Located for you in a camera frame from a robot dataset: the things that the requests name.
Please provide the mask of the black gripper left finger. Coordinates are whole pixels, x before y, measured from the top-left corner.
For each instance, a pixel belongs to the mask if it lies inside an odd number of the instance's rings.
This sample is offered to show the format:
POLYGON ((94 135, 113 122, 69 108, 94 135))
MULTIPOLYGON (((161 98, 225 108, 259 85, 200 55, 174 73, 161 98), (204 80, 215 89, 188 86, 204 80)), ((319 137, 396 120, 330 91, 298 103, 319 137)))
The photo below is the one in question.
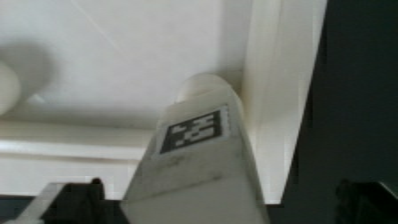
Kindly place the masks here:
POLYGON ((12 224, 127 224, 119 202, 104 198, 101 179, 49 183, 12 224))

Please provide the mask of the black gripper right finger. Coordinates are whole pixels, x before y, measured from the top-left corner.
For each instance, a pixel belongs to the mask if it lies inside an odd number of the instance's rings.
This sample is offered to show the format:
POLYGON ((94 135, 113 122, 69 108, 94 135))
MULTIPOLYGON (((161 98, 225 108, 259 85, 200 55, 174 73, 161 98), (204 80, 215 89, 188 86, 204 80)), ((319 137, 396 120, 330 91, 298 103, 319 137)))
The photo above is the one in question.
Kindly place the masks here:
POLYGON ((341 180, 334 224, 398 224, 398 186, 341 180))

